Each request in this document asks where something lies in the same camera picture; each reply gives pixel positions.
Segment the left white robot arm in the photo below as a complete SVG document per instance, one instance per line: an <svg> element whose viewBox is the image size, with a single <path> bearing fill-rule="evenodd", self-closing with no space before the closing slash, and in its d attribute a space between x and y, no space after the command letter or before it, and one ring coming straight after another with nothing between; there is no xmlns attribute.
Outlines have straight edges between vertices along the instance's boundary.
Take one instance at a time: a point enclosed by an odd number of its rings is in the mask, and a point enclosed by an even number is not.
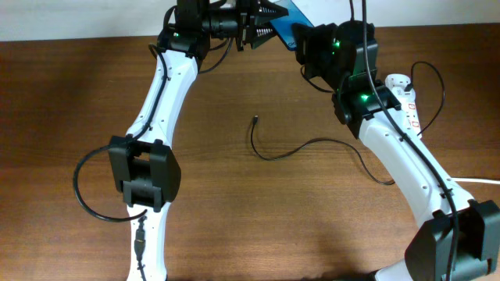
<svg viewBox="0 0 500 281"><path fill-rule="evenodd" d="M109 159L117 190L131 218L129 280L165 280L166 218L180 188L173 133L182 104L201 73L214 38L241 50L274 36L272 20L288 10L270 1L179 1L168 9L152 53L156 70L140 113L125 137L110 141Z"/></svg>

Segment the blue Galaxy smartphone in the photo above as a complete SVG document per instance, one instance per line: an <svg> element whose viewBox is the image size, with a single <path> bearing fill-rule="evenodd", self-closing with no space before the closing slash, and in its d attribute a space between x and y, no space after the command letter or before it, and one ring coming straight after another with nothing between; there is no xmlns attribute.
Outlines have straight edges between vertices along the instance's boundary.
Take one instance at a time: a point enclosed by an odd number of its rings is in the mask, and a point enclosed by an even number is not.
<svg viewBox="0 0 500 281"><path fill-rule="evenodd" d="M292 26L295 23L300 23L307 27L313 27L313 24L302 13L292 0L278 0L276 5L285 8L288 11L287 16L282 16L278 19L271 20L270 24L282 43L288 51L294 52L297 49L297 43L293 34Z"/></svg>

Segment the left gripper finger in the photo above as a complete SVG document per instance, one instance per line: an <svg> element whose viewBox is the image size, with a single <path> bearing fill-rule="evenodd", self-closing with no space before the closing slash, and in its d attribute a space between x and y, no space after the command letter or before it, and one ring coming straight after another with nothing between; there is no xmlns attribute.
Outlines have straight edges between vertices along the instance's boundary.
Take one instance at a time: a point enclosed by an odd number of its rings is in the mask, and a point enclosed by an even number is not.
<svg viewBox="0 0 500 281"><path fill-rule="evenodd" d="M257 24L268 23L288 15L288 10L268 0L258 0Z"/></svg>
<svg viewBox="0 0 500 281"><path fill-rule="evenodd" d="M252 39L250 40L251 48L257 49L276 35L277 34L270 23L256 26L252 33Z"/></svg>

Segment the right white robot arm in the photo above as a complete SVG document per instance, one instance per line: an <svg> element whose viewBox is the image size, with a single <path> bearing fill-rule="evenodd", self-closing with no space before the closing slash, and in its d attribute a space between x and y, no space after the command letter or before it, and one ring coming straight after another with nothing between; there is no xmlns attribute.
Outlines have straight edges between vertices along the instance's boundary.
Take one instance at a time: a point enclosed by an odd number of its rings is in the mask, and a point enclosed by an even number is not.
<svg viewBox="0 0 500 281"><path fill-rule="evenodd" d="M305 75L332 87L337 118L379 158L418 226L404 258L370 279L473 280L495 272L499 208L475 200L446 173L416 134L395 88L377 79L373 25L295 23L291 30Z"/></svg>

